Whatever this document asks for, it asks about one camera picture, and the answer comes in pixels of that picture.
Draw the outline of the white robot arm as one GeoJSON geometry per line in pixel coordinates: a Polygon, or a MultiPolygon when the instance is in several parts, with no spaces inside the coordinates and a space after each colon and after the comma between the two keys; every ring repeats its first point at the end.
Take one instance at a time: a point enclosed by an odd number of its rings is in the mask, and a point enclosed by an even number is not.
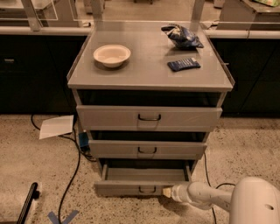
{"type": "Polygon", "coordinates": [[[216,205],[229,213],[229,224],[280,224],[280,191],[262,178],[243,178],[232,192],[189,182],[166,187],[163,195],[201,210],[216,205]]]}

